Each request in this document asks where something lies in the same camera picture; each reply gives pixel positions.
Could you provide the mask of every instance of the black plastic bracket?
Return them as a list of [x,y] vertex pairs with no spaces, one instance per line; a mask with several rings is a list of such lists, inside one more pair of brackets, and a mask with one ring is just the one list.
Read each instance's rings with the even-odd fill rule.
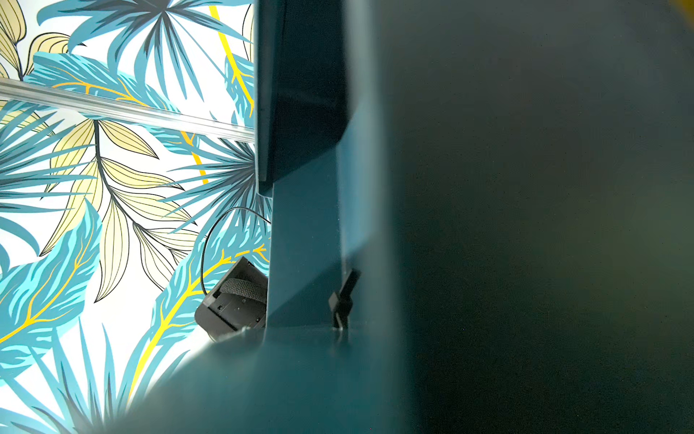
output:
[[330,312],[332,312],[332,326],[339,328],[340,330],[348,327],[348,317],[349,312],[352,310],[352,290],[357,285],[357,280],[359,280],[359,273],[357,270],[353,269],[350,271],[347,279],[342,284],[340,292],[333,292],[328,299],[328,304],[330,304]]

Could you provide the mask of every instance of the black wire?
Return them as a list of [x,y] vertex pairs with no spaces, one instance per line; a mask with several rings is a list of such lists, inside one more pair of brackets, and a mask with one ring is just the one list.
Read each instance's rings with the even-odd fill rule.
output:
[[214,228],[217,227],[219,222],[229,213],[232,212],[233,210],[246,210],[246,211],[251,211],[253,214],[257,215],[261,219],[263,219],[267,224],[272,224],[268,219],[265,217],[261,216],[254,210],[251,210],[250,208],[246,208],[245,206],[233,206],[229,208],[228,210],[224,211],[222,215],[217,218],[217,221],[212,225],[212,228],[210,229],[210,232],[208,232],[208,236],[205,238],[205,243],[203,244],[203,255],[200,258],[200,286],[203,288],[203,293],[205,295],[208,294],[207,290],[205,290],[205,251],[208,249],[208,241],[210,241],[210,235],[212,232],[214,232]]

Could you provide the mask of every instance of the yellow leaf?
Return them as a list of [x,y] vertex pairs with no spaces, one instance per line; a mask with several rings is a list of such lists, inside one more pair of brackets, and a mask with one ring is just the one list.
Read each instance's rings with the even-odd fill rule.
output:
[[17,0],[0,0],[0,28],[13,44],[24,39],[26,22]]
[[[81,122],[79,125],[75,126],[70,134],[66,135],[56,144],[53,151],[64,151],[65,149],[70,149],[74,147],[80,147],[85,144],[92,142],[94,138],[94,121],[87,119]],[[65,167],[78,164],[82,157],[85,155],[87,148],[77,149],[72,152],[64,153],[57,157],[51,158],[51,168],[54,167]],[[67,175],[72,173],[74,169],[65,169],[56,172],[56,175]],[[46,186],[47,192],[55,188],[57,184],[50,184]]]
[[51,235],[51,239],[46,243],[43,251],[41,251],[41,256],[50,252],[56,246],[60,237],[82,221],[82,217],[87,210],[85,200],[88,200],[97,211],[101,206],[103,185],[101,184],[99,167],[96,165],[96,161],[92,161],[86,165],[81,174],[95,176],[96,179],[80,179],[72,184],[72,189],[70,189],[71,192],[86,194],[75,194],[69,197],[67,200],[67,209],[63,211],[60,223],[58,223],[58,227],[53,232],[53,235]]
[[0,30],[0,56],[3,56],[19,72],[19,54],[7,33]]
[[116,146],[127,151],[158,158],[154,150],[152,150],[142,137],[132,132],[129,128],[111,121],[99,121],[99,125],[101,125],[103,131]]
[[[5,108],[5,104],[7,104],[7,100],[0,99],[0,110]],[[23,110],[16,110],[14,112],[10,112],[10,113],[6,114],[2,119],[0,119],[0,124],[1,125],[7,125],[7,123],[9,121],[16,118],[17,116],[19,116],[22,113],[24,113]],[[20,126],[20,128],[23,128],[23,127],[29,125],[31,122],[34,122],[38,119],[39,119],[39,115],[37,115],[36,113],[32,113],[19,126]],[[46,124],[46,122],[44,122],[43,124],[40,124],[39,126],[35,127],[32,131],[34,133],[38,133],[39,131],[43,131],[46,128],[48,128],[48,124]]]
[[[151,174],[148,172],[139,172],[131,169],[126,165],[107,158],[102,158],[103,168],[106,174],[120,185],[125,185],[130,188],[152,188],[161,187],[169,183],[173,183],[173,179],[166,176]],[[178,184],[170,185],[170,187],[181,188]]]
[[171,250],[191,251],[195,245],[198,233],[180,229],[178,232],[171,232],[171,229],[147,229],[148,235],[162,243]]
[[103,235],[99,245],[101,254],[101,287],[96,303],[109,295],[123,278],[128,264],[130,233],[126,216],[111,199],[103,218]]
[[36,53],[67,53],[67,42],[69,35],[64,33],[42,33],[31,41],[29,47],[29,59],[26,61],[26,71],[24,75],[29,75],[34,70],[34,54]]
[[139,240],[142,269],[149,277],[149,280],[153,281],[163,291],[174,274],[174,266],[149,242],[139,225],[133,225],[133,228]]
[[170,252],[173,255],[173,259],[176,260],[177,264],[180,264],[180,261],[184,260],[188,256],[187,252],[180,250],[171,250]]
[[169,222],[186,222],[190,219],[190,214],[185,210],[178,208],[178,204],[173,201],[160,201],[163,196],[148,193],[130,193],[121,190],[112,189],[114,193],[131,207],[137,214],[151,220],[169,221]]
[[251,41],[250,43],[244,41],[244,48],[246,49],[246,57],[253,62],[253,27],[255,26],[255,11],[253,8],[253,4],[251,4],[248,7],[248,10],[246,11],[246,16],[244,17],[244,27],[243,27],[243,36],[247,40]]

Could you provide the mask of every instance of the leaf pattern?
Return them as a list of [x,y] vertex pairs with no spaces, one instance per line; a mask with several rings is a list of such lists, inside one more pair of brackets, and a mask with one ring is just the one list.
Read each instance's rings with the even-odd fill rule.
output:
[[[202,96],[198,84],[199,75],[196,76],[193,66],[210,71],[212,69],[207,65],[194,65],[189,60],[188,47],[185,47],[189,40],[180,39],[177,32],[184,30],[188,36],[192,37],[187,30],[190,23],[192,23],[190,28],[211,28],[218,33],[218,43],[221,43],[226,59],[213,60],[200,44],[194,39],[193,42],[225,79],[227,92],[222,91],[219,94],[225,99],[231,97],[233,105],[227,106],[234,108],[232,121],[236,122],[235,119],[238,119],[245,125],[252,125],[255,105],[251,51],[253,6],[243,8],[246,16],[240,33],[222,24],[217,12],[217,6],[246,4],[248,0],[56,1],[40,11],[37,21],[67,15],[86,16],[86,21],[79,25],[72,35],[56,32],[37,32],[32,35],[31,32],[35,31],[35,27],[31,27],[33,17],[27,17],[30,24],[29,34],[27,34],[26,22],[19,2],[0,0],[0,56],[7,60],[4,63],[5,67],[11,65],[16,70],[17,75],[13,78],[18,77],[19,80],[178,112],[178,109],[166,97],[167,86],[176,84],[185,96],[186,87],[192,85]],[[93,37],[111,31],[114,31],[115,38],[106,53],[108,65],[68,53],[77,45],[84,45],[82,42],[90,46]],[[228,36],[243,42],[245,57],[231,52]],[[18,42],[25,37],[28,39],[18,47]],[[117,65],[124,49],[136,40],[141,46],[138,47],[135,59],[135,77],[132,77],[119,72]],[[94,46],[86,49],[93,52]],[[170,62],[167,68],[170,65],[173,66],[173,74],[168,77],[164,77],[163,74],[165,58],[165,62]],[[159,80],[163,96],[144,84],[146,65],[150,60],[154,63],[154,70],[150,72],[155,72],[153,76]],[[0,76],[9,77],[9,69],[5,67],[0,65]],[[220,141],[184,131],[144,126],[168,151],[191,155],[195,160],[196,165],[187,168],[198,170],[200,176],[186,179],[185,182],[198,185],[194,185],[189,194],[178,196],[184,199],[179,201],[173,197],[151,194],[148,191],[151,188],[158,188],[157,192],[165,192],[167,190],[163,187],[170,187],[187,193],[177,182],[177,178],[151,173],[151,169],[148,170],[141,165],[138,167],[138,156],[131,155],[133,160],[119,162],[106,158],[101,153],[100,146],[112,149],[118,147],[143,156],[163,159],[164,156],[160,151],[158,151],[159,156],[155,152],[155,149],[159,149],[158,144],[151,141],[149,134],[140,136],[135,132],[137,129],[130,124],[94,116],[87,116],[88,119],[81,123],[75,122],[75,124],[79,123],[76,126],[56,130],[57,124],[49,125],[50,115],[45,115],[52,110],[44,106],[0,100],[0,212],[49,211],[40,207],[19,205],[4,199],[33,197],[38,201],[47,196],[68,196],[65,200],[66,209],[57,210],[62,212],[62,216],[50,240],[40,252],[44,257],[38,262],[9,269],[9,253],[0,245],[0,272],[6,272],[5,275],[0,276],[0,306],[6,306],[11,298],[16,298],[2,292],[1,285],[5,278],[22,267],[39,267],[38,264],[48,264],[56,258],[67,261],[68,256],[63,254],[63,246],[73,239],[76,231],[82,228],[83,223],[80,222],[91,219],[93,225],[98,226],[100,222],[97,211],[104,195],[106,195],[108,206],[101,224],[99,251],[96,252],[94,243],[90,245],[90,251],[95,253],[94,256],[97,259],[91,260],[88,272],[77,273],[72,278],[72,282],[75,282],[78,276],[83,278],[83,281],[74,286],[77,288],[76,292],[70,293],[73,295],[63,303],[62,310],[56,311],[57,315],[64,314],[64,316],[53,317],[50,324],[45,324],[44,328],[38,328],[35,332],[38,342],[29,345],[16,343],[16,339],[23,336],[23,331],[7,338],[6,342],[0,342],[0,378],[6,378],[10,389],[46,424],[39,424],[34,419],[0,408],[1,432],[16,429],[29,433],[60,434],[99,431],[113,418],[124,414],[129,406],[137,404],[145,395],[155,378],[155,373],[159,372],[158,367],[173,345],[186,338],[195,327],[194,309],[201,299],[199,278],[196,277],[200,271],[196,268],[200,267],[202,241],[211,223],[208,220],[208,223],[203,226],[202,235],[183,229],[183,226],[194,223],[194,220],[208,215],[210,211],[212,211],[210,219],[214,220],[231,204],[243,204],[258,210],[263,215],[269,215],[271,211],[271,202],[257,198],[254,187],[248,182],[254,176],[253,169],[248,165],[249,159],[253,159],[253,150],[248,144],[224,141],[220,144]],[[99,142],[100,129],[104,132],[101,135],[101,143]],[[212,152],[202,150],[202,144],[205,144],[206,149],[212,147]],[[95,155],[92,154],[90,147],[95,148]],[[107,150],[106,155],[110,157],[111,154],[108,152]],[[212,162],[203,164],[201,158]],[[56,188],[57,184],[67,181],[72,182],[69,192],[64,192],[63,187]],[[40,189],[35,192],[34,190],[15,191],[24,187]],[[204,204],[204,210],[201,212],[191,216],[184,209],[188,205],[194,206],[205,196],[213,199],[211,202],[201,202]],[[269,226],[257,224],[258,221],[252,215],[250,219],[248,217],[245,211],[236,211],[230,217],[228,228],[220,228],[216,233],[210,234],[211,244],[205,255],[207,285],[214,285],[240,256],[247,256],[258,267],[267,271]],[[140,221],[142,219],[147,219],[149,222]],[[151,228],[150,225],[157,226],[151,223],[152,221],[175,222],[174,226],[179,224],[181,226]],[[130,236],[128,225],[132,225],[135,237]],[[0,216],[0,228],[19,236],[38,253],[40,246],[27,228],[2,216]],[[96,301],[104,299],[118,286],[119,282],[125,281],[123,277],[126,276],[129,247],[134,248],[131,244],[133,238],[137,238],[140,261],[131,261],[131,263],[137,263],[138,266],[141,263],[149,280],[162,290],[153,310],[151,327],[143,334],[132,352],[120,381],[115,376],[113,352],[104,330],[106,355],[102,388],[101,385],[96,386],[98,373],[92,366],[90,358],[93,351],[90,351],[87,345],[88,341],[80,323],[84,361],[84,369],[80,370],[86,373],[87,379],[87,389],[81,390],[59,340],[60,334],[74,324],[77,315],[73,315],[68,306],[73,303],[81,312],[84,304],[84,288],[89,277],[93,276],[97,263],[101,263],[102,281]],[[72,287],[72,284],[68,285],[65,291],[69,291]],[[38,289],[39,294],[30,309],[42,306],[40,303],[45,301],[42,296],[48,290],[47,288],[48,286],[42,290]],[[37,311],[32,310],[30,317],[34,316],[34,312]],[[2,333],[1,327],[2,322],[0,322],[0,333]],[[41,359],[50,350],[53,352],[55,369],[49,369]],[[168,377],[184,355],[185,353],[178,355],[160,378]],[[3,357],[12,357],[12,363],[5,363]],[[16,376],[14,369],[20,372],[33,363],[38,365],[58,404],[59,411],[43,405],[37,397],[33,397],[14,379]]]
[[87,202],[94,206],[97,210],[101,207],[101,198],[103,196],[103,184],[99,176],[99,168],[96,161],[91,161],[85,166],[81,172],[89,178],[80,179],[72,185],[70,190],[75,195],[70,196],[67,201],[67,209],[63,212],[62,218],[58,227],[53,232],[51,239],[46,243],[41,256],[53,250],[60,238],[69,230],[77,226],[82,216],[87,210]]
[[[87,119],[84,122],[77,125],[70,131],[70,134],[66,135],[53,148],[53,152],[63,151],[65,149],[75,149],[75,151],[62,153],[59,156],[53,157],[50,160],[51,167],[66,167],[78,164],[82,160],[87,148],[86,144],[92,143],[94,139],[94,123],[92,120]],[[72,173],[74,167],[69,169],[64,169],[57,171],[58,175],[67,175]],[[55,188],[57,184],[49,184],[46,186],[46,192],[50,192]]]
[[33,364],[29,348],[51,348],[51,329],[66,326],[84,306],[84,291],[99,263],[101,222],[91,205],[53,251],[20,265],[0,280],[0,378],[14,378]]
[[26,22],[17,0],[3,0],[0,5],[0,56],[18,72],[22,70],[17,43],[26,35]]
[[255,119],[253,112],[255,98],[255,79],[253,63],[234,55],[234,65],[227,59],[224,69],[226,91],[234,100],[236,113],[244,120],[245,125],[252,126]]
[[117,161],[109,160],[108,158],[102,158],[102,161],[106,174],[124,187],[142,189],[168,186],[183,190],[179,184],[174,183],[173,179],[167,178],[166,176],[139,172]]
[[71,50],[88,39],[118,30],[118,35],[108,49],[108,69],[111,71],[117,71],[124,48],[151,25],[135,58],[137,81],[144,83],[147,64],[152,59],[159,84],[164,95],[167,95],[167,84],[164,79],[164,49],[168,49],[168,56],[183,96],[186,97],[183,69],[195,90],[202,96],[198,79],[193,74],[192,64],[174,23],[179,26],[182,26],[184,22],[195,23],[247,41],[237,31],[220,22],[219,17],[211,18],[194,9],[198,6],[244,4],[248,4],[248,0],[62,0],[41,9],[37,20],[41,24],[52,17],[70,15],[90,17],[70,37]]
[[130,234],[128,222],[118,203],[111,199],[103,219],[103,242],[101,243],[101,287],[97,302],[109,295],[123,278],[128,264]]
[[178,112],[151,86],[140,85],[127,74],[112,74],[98,60],[51,53],[36,53],[33,60],[34,71],[25,78],[27,83]]
[[[5,104],[7,104],[7,103],[8,103],[7,100],[0,99],[0,110],[2,110],[5,107]],[[2,117],[2,119],[0,119],[0,125],[7,125],[9,121],[11,121],[12,119],[16,118],[19,115],[23,115],[24,113],[26,113],[26,110],[15,110],[13,112],[6,113]],[[28,116],[26,117],[26,119],[22,123],[19,124],[19,127],[24,128],[25,126],[31,124],[34,121],[37,121],[38,119],[39,119],[39,115],[37,115],[35,112],[32,112],[32,113],[28,114]],[[32,131],[35,133],[38,133],[39,131],[43,131],[46,128],[48,128],[48,124],[46,124],[46,122],[43,122],[43,123],[37,125],[36,127],[34,127],[34,129]]]
[[[68,176],[54,174],[54,169],[31,169],[39,162],[55,158],[60,152],[51,152],[36,156],[41,150],[50,147],[70,132],[66,128],[59,134],[51,135],[57,126],[46,126],[46,120],[52,116],[38,117],[34,110],[36,106],[15,101],[6,102],[0,109],[0,119],[8,121],[0,128],[0,213],[3,212],[49,212],[54,209],[41,208],[18,204],[12,199],[36,197],[36,193],[18,192],[17,189],[48,185],[63,181],[85,180],[91,178],[88,174]],[[0,218],[0,229],[19,236],[38,254],[37,242],[34,237],[19,224],[4,217]],[[0,244],[0,270],[7,271],[10,257]]]
[[67,41],[70,39],[64,33],[42,33],[31,41],[29,47],[29,57],[26,61],[26,71],[24,75],[29,75],[34,70],[34,54],[42,53],[67,53]]
[[166,198],[158,194],[112,190],[118,196],[118,199],[121,199],[137,214],[146,219],[158,220],[160,222],[187,222],[190,219],[190,214],[178,206],[176,202],[164,201]]
[[[203,273],[206,287],[214,287],[241,256],[245,256],[266,274],[269,272],[269,234],[263,233],[260,228],[222,226],[211,233],[210,237]],[[152,312],[152,325],[147,332],[151,337],[142,355],[137,354],[139,362],[130,394],[134,392],[155,348],[186,338],[196,327],[195,310],[203,299],[200,288],[203,243],[204,237],[199,237],[193,252],[178,265],[166,290],[157,297]]]
[[[10,389],[31,409],[33,412],[43,419],[46,425],[39,423],[35,419],[21,415],[17,412],[0,408],[0,424],[7,427],[14,426],[19,430],[32,434],[70,434],[70,433],[94,433],[101,432],[106,424],[113,421],[114,418],[122,416],[127,411],[127,400],[124,399],[124,394],[117,394],[115,366],[113,363],[113,354],[110,340],[106,329],[103,328],[103,337],[105,340],[105,362],[103,369],[104,388],[103,399],[100,399],[99,391],[96,385],[95,369],[92,359],[89,355],[89,346],[85,339],[84,330],[81,321],[79,322],[80,341],[82,344],[83,355],[83,370],[87,374],[87,394],[84,395],[80,385],[72,369],[72,365],[65,355],[58,331],[56,328],[49,328],[51,339],[48,346],[53,350],[53,365],[55,372],[46,366],[41,357],[36,351],[29,347],[31,356],[36,360],[36,363],[41,371],[46,384],[48,385],[53,398],[58,404],[61,414],[55,414],[50,407],[46,406],[40,400],[33,397],[27,392],[16,380],[9,378],[6,374],[6,369],[0,367],[0,378],[6,378],[6,382]],[[144,346],[145,339],[140,341],[137,348],[141,351]],[[183,357],[188,351],[182,352],[164,371],[159,381],[168,378],[171,373],[180,364]],[[148,389],[154,371],[162,362],[163,355],[166,351],[158,351],[153,358],[152,363],[147,369],[147,372],[142,377],[137,387],[136,398],[141,399],[144,392]],[[133,377],[135,365],[128,362],[128,366],[121,379],[121,389],[130,389],[130,379]]]
[[174,274],[174,266],[169,260],[157,250],[157,248],[145,236],[145,232],[138,224],[133,224],[135,234],[139,240],[140,255],[142,257],[142,268],[145,274],[161,290],[165,289],[169,283],[171,275]]
[[195,239],[198,236],[197,232],[187,229],[179,231],[171,231],[171,229],[149,229],[147,235],[163,244],[171,250],[191,251],[195,245]]
[[[175,194],[167,200],[187,200],[183,206],[198,203],[206,198],[216,195],[200,211],[190,217],[181,227],[194,219],[212,211],[211,217],[203,226],[201,233],[206,233],[214,222],[228,209],[235,206],[243,206],[254,210],[260,215],[271,214],[271,200],[257,194],[255,190],[255,154],[248,143],[230,142],[220,139],[219,144],[208,137],[202,137],[202,141],[209,144],[216,153],[200,150],[200,156],[213,162],[194,166],[181,167],[181,169],[198,169],[205,171],[205,175],[196,176],[180,181],[181,184],[208,180],[197,187]],[[238,214],[242,224],[250,217],[253,225],[261,223],[255,215],[249,215],[245,210]]]
[[0,29],[17,44],[26,35],[24,13],[17,0],[3,0],[0,8]]
[[154,153],[154,150],[152,150],[147,142],[128,127],[111,121],[100,121],[99,124],[101,128],[103,128],[103,132],[106,133],[108,138],[111,139],[116,146],[127,151],[157,158],[157,154]]

